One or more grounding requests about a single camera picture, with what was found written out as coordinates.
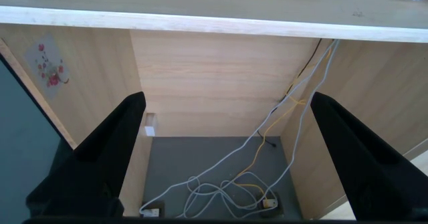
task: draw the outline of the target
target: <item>flower sticker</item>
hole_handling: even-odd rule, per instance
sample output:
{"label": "flower sticker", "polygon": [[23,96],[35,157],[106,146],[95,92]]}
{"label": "flower sticker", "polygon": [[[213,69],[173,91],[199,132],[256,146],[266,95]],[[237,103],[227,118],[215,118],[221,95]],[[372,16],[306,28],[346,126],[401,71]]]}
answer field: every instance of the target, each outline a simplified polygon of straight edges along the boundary
{"label": "flower sticker", "polygon": [[50,88],[53,86],[57,86],[59,83],[67,84],[68,78],[63,80],[60,74],[64,73],[63,65],[56,65],[49,61],[47,57],[44,44],[38,45],[38,50],[41,52],[41,58],[43,60],[42,64],[38,64],[37,68],[39,70],[39,75],[42,79],[46,79],[46,87]]}
{"label": "flower sticker", "polygon": [[63,90],[62,86],[69,82],[66,60],[63,60],[52,34],[48,33],[36,40],[26,50],[25,60],[46,98],[54,98]]}

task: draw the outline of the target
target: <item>light wood grain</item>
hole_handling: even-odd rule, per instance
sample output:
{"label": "light wood grain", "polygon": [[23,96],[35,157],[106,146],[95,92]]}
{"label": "light wood grain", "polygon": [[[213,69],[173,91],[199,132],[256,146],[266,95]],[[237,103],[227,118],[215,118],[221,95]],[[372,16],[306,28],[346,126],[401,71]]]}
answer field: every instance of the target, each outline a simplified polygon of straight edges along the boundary
{"label": "light wood grain", "polygon": [[0,0],[0,22],[428,41],[426,1]]}
{"label": "light wood grain", "polygon": [[[161,31],[131,31],[131,37],[146,110],[158,120],[157,136],[250,135],[318,42]],[[266,126],[293,105],[284,104]],[[268,135],[280,135],[285,122]]]}
{"label": "light wood grain", "polygon": [[[146,113],[142,117],[142,123],[145,123],[145,119]],[[119,199],[125,208],[124,216],[140,216],[138,211],[142,205],[151,146],[152,137],[148,137],[144,131],[140,131],[119,194]]]}
{"label": "light wood grain", "polygon": [[[52,99],[45,97],[24,58],[47,33],[70,71],[70,81]],[[128,30],[0,25],[0,37],[13,55],[4,44],[1,53],[73,148],[125,97],[141,91]],[[120,193],[125,215],[138,215],[150,146],[151,138],[137,138]]]}
{"label": "light wood grain", "polygon": [[0,25],[0,36],[43,96],[24,54],[47,33],[61,51],[70,81],[54,98],[45,99],[75,143],[81,143],[127,95],[141,90],[129,32]]}
{"label": "light wood grain", "polygon": [[75,149],[78,144],[74,141],[70,133],[67,131],[67,129],[62,124],[61,120],[58,118],[58,116],[55,114],[55,112],[52,110],[51,106],[47,103],[41,92],[37,89],[31,78],[27,75],[25,70],[22,68],[21,64],[18,62],[18,60],[15,58],[15,56],[12,54],[9,47],[7,47],[6,43],[0,39],[0,53],[7,61],[6,64],[11,66],[13,71],[16,73],[18,78],[22,81],[22,83],[25,85],[25,87],[28,89],[28,91],[31,93],[31,95],[34,97],[35,101],[40,105],[41,109],[46,113],[46,115],[49,117],[49,119],[52,121],[52,123],[55,125],[55,127],[58,129],[58,131],[61,133],[63,138],[67,141],[67,143]]}
{"label": "light wood grain", "polygon": [[[427,58],[426,44],[342,41],[319,91],[404,154],[428,136]],[[323,69],[316,72],[302,96],[309,95],[323,74]],[[282,134],[288,160],[300,114],[301,109],[294,111]],[[310,110],[291,173],[304,218],[320,218],[346,201]]]}

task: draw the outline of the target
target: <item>gray floor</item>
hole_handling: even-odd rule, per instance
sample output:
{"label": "gray floor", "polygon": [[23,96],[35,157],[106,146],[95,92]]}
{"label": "gray floor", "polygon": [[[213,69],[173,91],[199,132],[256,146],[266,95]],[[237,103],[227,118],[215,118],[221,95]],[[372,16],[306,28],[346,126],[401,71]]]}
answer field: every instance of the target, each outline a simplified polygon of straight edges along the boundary
{"label": "gray floor", "polygon": [[[245,139],[246,137],[154,138],[144,189],[144,201],[155,198],[173,184],[186,181],[190,176],[198,175],[226,154],[241,146]],[[257,162],[251,168],[251,171],[268,185],[275,182],[286,168],[280,139],[270,138],[270,140],[278,143],[277,147],[265,145],[257,158]],[[252,162],[260,143],[259,137],[253,137],[244,149],[230,156],[216,169],[203,175],[201,181],[219,185],[222,180],[232,179]],[[256,180],[251,177],[242,177],[240,182],[256,183]],[[257,193],[257,189],[250,188],[249,190],[252,193]],[[251,203],[248,194],[236,187],[231,187],[227,191],[240,205]],[[274,191],[279,193],[284,208],[283,218],[287,220],[301,219],[302,215],[289,174],[286,174],[274,187]],[[161,197],[159,200],[165,202],[165,217],[181,214],[189,193],[186,186],[181,186],[171,189],[165,196]],[[209,197],[199,197],[189,210],[189,214],[198,213],[208,200]],[[246,213],[235,208],[232,210],[238,216]],[[232,216],[224,206],[221,197],[217,196],[200,218],[229,219]],[[259,215],[252,215],[251,218],[257,219]]]}

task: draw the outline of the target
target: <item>white cable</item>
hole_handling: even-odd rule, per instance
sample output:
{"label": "white cable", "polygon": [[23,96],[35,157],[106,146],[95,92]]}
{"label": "white cable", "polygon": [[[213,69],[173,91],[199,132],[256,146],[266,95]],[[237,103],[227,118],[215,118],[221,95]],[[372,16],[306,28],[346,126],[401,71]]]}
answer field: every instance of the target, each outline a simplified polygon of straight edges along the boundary
{"label": "white cable", "polygon": [[[338,44],[339,44],[339,41],[337,40],[337,41],[335,41],[334,43],[333,43],[333,45],[334,45],[334,50],[333,50],[333,52],[332,52],[332,55],[331,55],[331,58],[329,59],[329,61],[328,61],[328,63],[327,63],[327,66],[326,66],[326,72],[325,72],[325,74],[324,74],[324,77],[323,77],[323,79],[321,80],[321,82],[315,87],[315,89],[314,89],[314,91],[310,94],[310,97],[309,97],[309,100],[311,100],[312,99],[312,97],[313,97],[313,95],[314,95],[314,93],[315,93],[315,91],[324,83],[324,81],[325,81],[325,79],[326,79],[326,76],[327,76],[327,73],[328,73],[328,69],[329,69],[329,67],[330,67],[330,64],[331,64],[331,62],[332,62],[332,58],[333,58],[333,56],[335,55],[335,53],[336,53],[336,49],[337,49],[337,47],[338,47]],[[293,162],[294,162],[294,155],[295,155],[295,151],[296,151],[296,146],[297,146],[297,143],[298,143],[298,139],[299,139],[299,137],[300,137],[300,131],[301,131],[301,128],[302,128],[302,120],[303,120],[303,116],[305,115],[305,113],[306,113],[306,111],[307,111],[307,109],[308,109],[308,107],[309,107],[309,103],[310,103],[310,101],[308,101],[308,104],[305,106],[305,108],[304,108],[304,111],[302,112],[302,115],[301,115],[301,117],[300,117],[300,123],[299,123],[299,130],[298,130],[298,135],[297,135],[297,137],[296,137],[296,142],[295,142],[295,145],[294,145],[294,150],[293,150],[293,155],[292,155],[292,161],[290,162],[290,164],[289,164],[289,166],[285,169],[285,171],[282,173],[282,175],[278,178],[278,180],[276,181],[276,182],[274,182],[270,187],[268,187],[267,188],[267,190],[266,190],[266,193],[265,193],[265,195],[260,199],[260,200],[258,200],[258,201],[256,201],[254,204],[251,204],[251,205],[248,205],[248,206],[239,206],[239,205],[236,205],[236,203],[234,203],[233,202],[233,200],[231,200],[231,198],[230,198],[230,196],[225,192],[225,191],[223,191],[223,189],[226,187],[226,186],[224,186],[223,187],[223,183],[225,182],[225,181],[223,181],[222,183],[221,183],[221,188],[219,188],[219,187],[217,187],[217,186],[214,186],[214,185],[212,185],[212,184],[207,184],[207,183],[204,183],[204,184],[200,184],[200,182],[199,182],[199,180],[198,180],[198,187],[194,190],[194,191],[192,191],[192,193],[191,193],[191,195],[213,195],[212,197],[211,197],[211,199],[209,200],[209,202],[205,205],[205,207],[202,209],[202,211],[200,211],[198,214],[196,214],[194,217],[198,217],[207,207],[208,207],[208,205],[211,203],[211,201],[214,199],[214,197],[217,195],[217,194],[221,194],[221,196],[222,196],[222,198],[223,198],[223,202],[225,203],[225,205],[226,205],[226,207],[228,208],[228,210],[229,210],[229,212],[231,213],[231,215],[232,216],[234,216],[235,218],[238,218],[238,217],[236,217],[234,214],[233,214],[233,212],[230,210],[230,208],[229,208],[229,206],[227,205],[227,203],[225,202],[225,198],[231,203],[231,204],[233,204],[233,205],[235,205],[237,208],[240,208],[240,209],[248,209],[248,208],[255,208],[256,207],[256,205],[261,201],[261,200],[263,200],[263,198],[266,196],[266,194],[268,193],[268,191],[270,191],[270,189],[273,187],[273,186],[275,186],[279,181],[280,181],[280,179],[287,173],[287,171],[288,171],[288,169],[290,169],[290,167],[292,166],[292,164],[293,164]],[[234,179],[232,179],[228,184],[230,184],[230,183],[233,183],[233,184],[235,184],[234,183],[234,181],[236,180],[236,178],[238,178],[238,177],[235,177]],[[216,189],[218,189],[218,191],[214,191],[214,192],[210,192],[210,193],[197,193],[197,191],[200,189],[200,187],[202,187],[202,186],[204,186],[204,185],[209,185],[209,186],[212,186],[212,187],[215,187]],[[184,210],[184,212],[183,212],[183,214],[181,214],[179,217],[186,217],[186,211],[190,208],[190,206],[193,204],[193,201],[196,199],[196,197],[192,200],[192,202],[191,202],[191,204],[186,208],[186,206],[187,206],[187,203],[188,203],[188,201],[189,201],[189,199],[191,198],[191,195],[189,196],[189,198],[188,198],[188,200],[187,200],[187,202],[186,202],[186,204],[185,204],[185,210]],[[246,214],[246,215],[244,215],[244,216],[242,216],[242,217],[240,217],[240,218],[244,218],[244,217],[246,217],[246,216],[249,216],[249,215],[252,215],[252,214],[255,214],[255,213],[259,213],[259,212],[262,212],[262,211],[268,211],[268,209],[264,209],[264,210],[259,210],[259,211],[254,211],[254,212],[250,212],[250,213],[248,213],[248,214]]]}
{"label": "white cable", "polygon": [[[142,212],[142,210],[147,206],[147,205],[149,205],[149,204],[151,204],[153,201],[155,201],[155,200],[157,200],[157,199],[159,199],[159,198],[161,198],[163,195],[165,195],[169,190],[171,190],[172,188],[174,188],[174,187],[178,187],[178,186],[180,186],[180,185],[184,185],[184,184],[188,184],[188,183],[190,183],[191,181],[193,181],[193,180],[195,180],[195,179],[197,179],[198,180],[198,182],[199,182],[199,177],[200,176],[202,176],[202,175],[204,175],[205,173],[207,173],[207,172],[209,172],[210,170],[212,170],[212,169],[214,169],[216,166],[218,166],[220,163],[222,163],[226,158],[228,158],[228,157],[230,157],[232,154],[234,154],[235,152],[237,152],[237,151],[239,151],[239,150],[241,150],[243,147],[245,147],[245,145],[248,143],[248,141],[249,141],[249,139],[268,121],[268,119],[269,119],[269,117],[272,115],[272,112],[276,109],[276,108],[278,108],[278,107],[280,107],[293,93],[294,93],[294,91],[296,91],[297,90],[297,88],[301,85],[301,84],[303,84],[304,82],[306,82],[306,81],[308,81],[312,76],[313,76],[313,74],[314,74],[314,72],[316,71],[316,69],[318,68],[318,66],[320,65],[320,63],[321,63],[321,61],[325,58],[325,56],[326,56],[326,54],[327,54],[327,52],[328,52],[328,50],[330,50],[331,48],[332,48],[332,46],[334,45],[334,49],[333,49],[333,51],[332,51],[332,55],[331,55],[331,57],[330,57],[330,59],[329,59],[329,61],[328,61],[328,63],[327,63],[327,67],[326,67],[326,73],[324,74],[324,78],[322,79],[322,81],[316,86],[316,88],[314,89],[314,91],[312,92],[312,94],[310,95],[310,98],[309,98],[309,100],[308,100],[308,103],[306,104],[306,106],[305,106],[305,108],[304,108],[304,111],[302,112],[302,115],[301,115],[301,117],[300,117],[300,124],[299,124],[299,130],[298,130],[298,135],[297,135],[297,137],[296,137],[296,142],[295,142],[295,145],[294,145],[294,149],[293,149],[293,155],[292,155],[292,161],[290,162],[290,164],[288,165],[288,167],[285,169],[285,171],[282,173],[282,175],[279,177],[279,179],[274,183],[274,184],[272,184],[272,185],[270,185],[268,188],[267,188],[267,190],[266,190],[266,192],[265,192],[265,194],[264,194],[264,196],[260,199],[260,200],[258,200],[256,203],[254,203],[254,204],[251,204],[251,205],[248,205],[248,206],[245,206],[245,207],[241,207],[241,206],[239,206],[239,205],[236,205],[236,203],[234,203],[233,202],[233,200],[232,199],[229,199],[228,198],[228,200],[232,203],[232,204],[234,204],[236,207],[239,207],[239,208],[241,208],[241,209],[247,209],[247,208],[251,208],[251,207],[254,207],[254,206],[256,206],[261,200],[263,200],[264,198],[265,198],[265,196],[267,195],[267,193],[268,193],[268,191],[270,191],[270,189],[273,187],[273,186],[275,186],[279,181],[280,181],[280,179],[285,175],[285,173],[288,171],[288,169],[291,167],[291,165],[293,164],[293,162],[294,162],[294,154],[295,154],[295,151],[296,151],[296,145],[297,145],[297,142],[298,142],[298,139],[299,139],[299,135],[300,135],[300,129],[301,129],[301,127],[302,127],[302,119],[303,119],[303,116],[304,116],[304,114],[306,113],[306,111],[307,111],[307,108],[308,108],[308,106],[309,106],[309,103],[310,103],[310,100],[312,99],[312,96],[314,95],[314,93],[315,93],[315,91],[319,88],[319,86],[325,81],[325,79],[326,79],[326,76],[327,76],[327,73],[328,73],[328,68],[330,67],[330,64],[331,64],[331,61],[332,61],[332,58],[333,58],[333,56],[334,56],[334,54],[336,53],[336,49],[337,49],[337,47],[338,47],[338,44],[339,44],[339,41],[338,40],[335,40],[333,43],[331,43],[330,44],[330,46],[328,46],[328,48],[326,49],[326,51],[324,52],[324,54],[322,55],[322,57],[320,58],[320,60],[318,61],[318,63],[315,65],[315,67],[314,67],[314,69],[312,70],[312,72],[311,72],[311,74],[308,76],[308,77],[306,77],[306,78],[304,78],[299,84],[297,84],[296,85],[296,87],[279,103],[279,104],[277,104],[275,107],[273,107],[272,109],[271,109],[271,111],[269,112],[269,114],[268,114],[268,116],[266,116],[266,118],[265,118],[265,120],[260,124],[260,126],[253,132],[253,134],[251,135],[251,136],[249,136],[248,138],[247,138],[247,140],[239,147],[239,148],[236,148],[234,151],[232,151],[232,152],[230,152],[228,155],[226,155],[225,157],[223,157],[220,161],[218,161],[216,164],[214,164],[212,167],[210,167],[210,168],[208,168],[207,170],[205,170],[205,171],[203,171],[201,174],[199,174],[199,175],[197,175],[197,176],[195,176],[195,178],[190,178],[188,181],[185,181],[185,182],[181,182],[181,183],[177,183],[177,184],[175,184],[175,185],[171,185],[169,188],[167,188],[163,193],[161,193],[159,196],[157,196],[157,197],[155,197],[154,199],[152,199],[151,201],[149,201],[149,202],[147,202],[147,203],[145,203],[141,208],[140,208],[140,213]],[[222,197],[224,198],[224,197],[228,197],[228,195],[227,195],[227,193],[225,193],[224,192],[224,188],[226,188],[229,184],[231,184],[231,183],[233,183],[234,182],[234,180],[236,179],[237,177],[235,177],[232,181],[230,181],[230,182],[228,182],[224,187],[222,187],[222,185],[220,186],[220,187],[217,187],[217,186],[215,186],[216,188],[218,188],[218,191],[215,191],[215,192],[211,192],[211,193],[199,193],[199,189],[200,189],[200,186],[201,186],[201,184],[199,183],[199,186],[192,192],[192,194],[194,194],[194,195],[196,195],[195,196],[195,198],[197,197],[197,195],[213,195],[212,197],[211,197],[211,199],[210,199],[210,201],[209,201],[209,203],[211,203],[211,201],[212,201],[212,199],[214,198],[214,196],[215,195],[217,195],[217,194],[219,194],[219,193],[223,193],[223,195],[222,195]],[[180,216],[184,216],[185,217],[185,211],[187,211],[188,210],[188,208],[186,208],[185,207],[185,210],[184,210],[184,212],[183,212],[183,214],[182,215],[180,215]]]}

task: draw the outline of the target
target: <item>gray cable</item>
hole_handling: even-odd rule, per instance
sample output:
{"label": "gray cable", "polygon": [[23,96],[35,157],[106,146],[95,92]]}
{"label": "gray cable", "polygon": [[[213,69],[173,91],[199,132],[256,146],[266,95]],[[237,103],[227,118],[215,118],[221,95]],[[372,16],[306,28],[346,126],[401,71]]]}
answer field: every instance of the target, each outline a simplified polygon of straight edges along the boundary
{"label": "gray cable", "polygon": [[[198,179],[200,176],[202,176],[202,175],[204,175],[205,173],[207,173],[207,172],[209,172],[209,171],[211,171],[212,169],[214,169],[217,165],[219,165],[220,163],[222,163],[226,158],[228,158],[228,157],[230,157],[232,154],[234,154],[235,152],[237,152],[237,151],[239,151],[239,150],[241,150],[243,147],[245,147],[245,145],[248,143],[248,141],[249,141],[249,139],[267,122],[267,120],[269,119],[269,117],[272,115],[272,112],[276,109],[276,108],[278,108],[278,107],[280,107],[288,98],[289,98],[289,96],[291,96],[297,89],[298,89],[298,87],[301,85],[301,84],[303,84],[304,82],[306,82],[306,81],[308,81],[312,76],[313,76],[313,74],[314,74],[314,72],[316,71],[316,69],[318,68],[318,66],[320,65],[320,63],[321,63],[321,61],[325,58],[325,56],[326,56],[326,54],[328,53],[328,51],[332,48],[332,46],[334,46],[334,49],[333,49],[333,51],[332,51],[332,55],[331,55],[331,57],[330,57],[330,59],[328,60],[328,63],[327,63],[327,67],[326,67],[326,72],[325,72],[325,74],[324,74],[324,78],[322,79],[322,81],[316,86],[316,88],[314,89],[314,91],[312,92],[312,94],[310,95],[310,98],[309,98],[309,100],[308,100],[308,103],[306,104],[306,106],[305,106],[305,108],[304,108],[304,111],[302,112],[302,115],[301,115],[301,117],[300,117],[300,123],[299,123],[299,130],[298,130],[298,135],[297,135],[297,137],[296,137],[296,142],[295,142],[295,145],[294,145],[294,149],[293,149],[293,155],[292,155],[292,161],[290,162],[290,164],[289,164],[289,166],[285,169],[285,171],[281,174],[281,176],[278,178],[278,180],[276,181],[276,182],[274,182],[272,185],[270,185],[268,188],[267,188],[267,190],[266,190],[266,192],[265,192],[265,194],[263,195],[263,197],[260,199],[260,200],[258,200],[258,201],[256,201],[254,204],[251,204],[251,205],[248,205],[248,206],[244,206],[244,207],[242,207],[242,206],[239,206],[239,205],[236,205],[236,203],[235,202],[233,202],[233,200],[229,197],[228,198],[228,201],[230,201],[233,205],[235,205],[236,207],[238,207],[238,208],[240,208],[240,209],[247,209],[247,208],[251,208],[251,207],[254,207],[254,206],[256,206],[260,201],[262,201],[264,198],[265,198],[265,196],[267,195],[267,193],[270,191],[270,189],[273,187],[273,186],[275,186],[279,181],[280,181],[280,179],[286,174],[286,172],[288,171],[288,169],[291,167],[291,165],[293,164],[293,162],[294,162],[294,155],[295,155],[295,152],[296,152],[296,146],[297,146],[297,142],[298,142],[298,139],[299,139],[299,135],[300,135],[300,131],[301,131],[301,127],[302,127],[302,119],[303,119],[303,116],[304,116],[304,114],[306,113],[306,111],[307,111],[307,108],[308,108],[308,106],[309,106],[309,103],[310,103],[310,100],[312,99],[312,96],[314,95],[314,93],[315,93],[315,91],[320,87],[320,85],[322,84],[322,83],[324,83],[324,81],[325,81],[325,79],[326,79],[326,76],[327,76],[327,73],[328,73],[328,68],[330,67],[330,64],[331,64],[331,62],[332,62],[332,58],[334,57],[334,54],[336,53],[336,49],[337,49],[337,47],[338,47],[338,44],[339,44],[339,41],[338,40],[335,40],[335,41],[333,41],[331,44],[330,44],[330,46],[328,46],[328,48],[326,49],[326,51],[324,52],[324,54],[322,55],[322,57],[320,58],[320,60],[318,61],[318,63],[315,65],[315,67],[314,67],[314,69],[312,70],[312,72],[311,72],[311,74],[308,76],[308,77],[306,77],[306,78],[304,78],[299,84],[297,84],[296,85],[296,87],[279,103],[279,104],[277,104],[275,107],[273,107],[272,109],[271,109],[271,111],[269,112],[269,114],[268,114],[268,116],[266,116],[266,118],[265,118],[265,120],[260,124],[260,126],[253,132],[253,134],[251,135],[251,136],[249,136],[248,138],[247,138],[247,140],[239,147],[239,148],[236,148],[234,151],[232,151],[232,152],[230,152],[228,155],[226,155],[225,157],[223,157],[220,161],[218,161],[216,164],[214,164],[212,167],[210,167],[210,168],[208,168],[207,170],[205,170],[205,171],[203,171],[201,174],[199,174],[199,175],[197,175],[195,178],[190,178],[188,181],[185,181],[185,182],[181,182],[181,183],[177,183],[177,184],[175,184],[175,185],[171,185],[167,190],[165,190],[162,194],[160,194],[159,196],[157,196],[157,197],[155,197],[154,199],[152,199],[151,201],[149,201],[149,202],[147,202],[146,204],[144,204],[141,208],[140,208],[140,213],[142,212],[142,210],[147,206],[147,205],[149,205],[150,203],[152,203],[153,201],[155,201],[155,200],[157,200],[157,199],[159,199],[159,198],[161,198],[163,195],[165,195],[169,190],[171,190],[172,188],[174,188],[174,187],[177,187],[177,186],[180,186],[180,185],[184,185],[184,184],[188,184],[188,183],[190,183],[191,181],[193,181],[194,179]],[[200,189],[200,187],[202,186],[202,185],[208,185],[208,183],[203,183],[202,185],[199,183],[199,186],[195,189],[195,190],[197,190],[197,192],[194,190],[194,191],[192,191],[192,194],[194,194],[194,195],[196,195],[195,196],[195,198],[197,197],[197,195],[213,195],[212,197],[211,197],[211,199],[210,199],[210,201],[207,203],[207,205],[205,205],[205,207],[203,208],[203,211],[207,208],[207,206],[211,203],[211,201],[213,200],[213,198],[217,195],[217,194],[219,194],[219,193],[223,193],[223,195],[222,195],[222,197],[228,197],[228,195],[227,195],[227,193],[226,192],[224,192],[224,188],[226,188],[228,185],[230,185],[231,183],[233,183],[234,185],[235,185],[235,183],[234,183],[234,181],[235,181],[235,179],[236,179],[237,177],[235,177],[232,181],[230,181],[230,182],[228,182],[224,187],[222,187],[222,186],[220,186],[220,187],[217,187],[217,186],[215,186],[215,185],[213,185],[216,189],[218,189],[218,191],[214,191],[214,192],[210,192],[210,193],[200,193],[199,192],[199,189]],[[186,206],[185,206],[185,209],[184,209],[184,212],[183,212],[183,214],[182,215],[180,215],[180,216],[186,216],[185,215],[185,212],[186,211],[188,211],[189,210],[189,208],[187,208]]]}

